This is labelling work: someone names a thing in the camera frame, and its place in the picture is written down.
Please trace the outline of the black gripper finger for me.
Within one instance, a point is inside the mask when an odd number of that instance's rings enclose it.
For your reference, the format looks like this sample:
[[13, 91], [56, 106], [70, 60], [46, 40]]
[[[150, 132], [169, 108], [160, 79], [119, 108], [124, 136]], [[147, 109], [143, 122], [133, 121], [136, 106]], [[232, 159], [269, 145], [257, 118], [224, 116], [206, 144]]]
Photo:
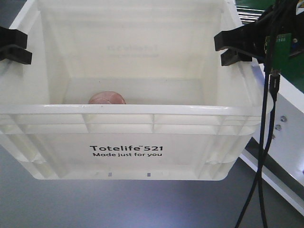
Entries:
[[8, 59], [24, 65], [30, 65], [32, 53], [18, 47], [5, 47], [0, 50], [0, 60]]
[[5, 27], [0, 28], [0, 49], [10, 47], [27, 48], [28, 36], [27, 34], [17, 29], [9, 29]]

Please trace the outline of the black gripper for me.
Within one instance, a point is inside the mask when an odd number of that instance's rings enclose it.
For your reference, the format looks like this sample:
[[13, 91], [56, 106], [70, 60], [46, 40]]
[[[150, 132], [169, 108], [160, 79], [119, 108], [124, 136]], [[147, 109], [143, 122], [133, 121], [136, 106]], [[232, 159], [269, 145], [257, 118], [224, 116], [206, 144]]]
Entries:
[[216, 51], [228, 49], [220, 55], [221, 65], [251, 62], [252, 57], [256, 57], [258, 63], [264, 63], [265, 41], [273, 27], [278, 28], [279, 35], [291, 34], [290, 58], [304, 53], [304, 2], [281, 0], [277, 11], [271, 5], [256, 22], [221, 31], [214, 37]]

